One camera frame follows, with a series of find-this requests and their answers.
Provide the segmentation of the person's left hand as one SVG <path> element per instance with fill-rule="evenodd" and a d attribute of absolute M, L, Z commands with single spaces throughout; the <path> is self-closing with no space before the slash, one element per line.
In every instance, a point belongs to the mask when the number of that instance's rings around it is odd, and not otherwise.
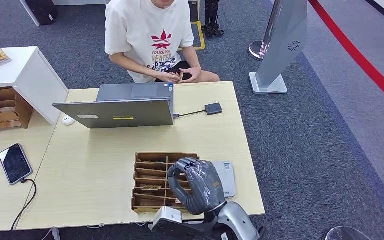
<path fill-rule="evenodd" d="M 202 69 L 200 67 L 192 67 L 188 69 L 180 68 L 179 70 L 180 77 L 182 79 L 179 83 L 183 84 L 195 82 L 202 73 Z"/>

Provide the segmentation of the person's right hand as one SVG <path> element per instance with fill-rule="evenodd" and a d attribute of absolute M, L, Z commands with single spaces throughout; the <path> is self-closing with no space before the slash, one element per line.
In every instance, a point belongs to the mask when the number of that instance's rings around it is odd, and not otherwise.
<path fill-rule="evenodd" d="M 158 72 L 156 78 L 162 82 L 178 83 L 182 81 L 179 74 L 173 72 Z"/>

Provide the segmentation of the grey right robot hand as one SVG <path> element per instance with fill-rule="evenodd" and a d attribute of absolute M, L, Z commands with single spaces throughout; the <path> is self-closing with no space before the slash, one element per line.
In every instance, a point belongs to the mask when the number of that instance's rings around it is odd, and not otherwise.
<path fill-rule="evenodd" d="M 191 194 L 178 182 L 181 173 L 186 175 Z M 182 157 L 169 167 L 167 180 L 172 193 L 192 215 L 215 211 L 227 202 L 222 181 L 210 161 Z"/>

